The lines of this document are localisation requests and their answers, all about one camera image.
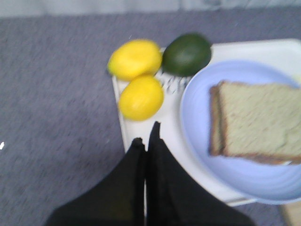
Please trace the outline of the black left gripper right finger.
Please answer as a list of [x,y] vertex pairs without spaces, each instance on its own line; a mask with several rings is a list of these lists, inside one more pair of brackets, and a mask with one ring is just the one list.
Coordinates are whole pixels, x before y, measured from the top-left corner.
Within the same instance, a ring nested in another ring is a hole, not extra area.
[[253,226],[245,214],[200,186],[160,138],[160,123],[150,133],[146,171],[147,225]]

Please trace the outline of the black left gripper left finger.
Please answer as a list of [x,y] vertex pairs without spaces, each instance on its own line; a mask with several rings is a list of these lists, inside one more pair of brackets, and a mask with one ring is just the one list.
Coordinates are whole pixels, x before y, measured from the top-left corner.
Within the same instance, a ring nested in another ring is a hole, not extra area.
[[141,138],[95,187],[53,211],[47,226],[143,226],[146,151]]

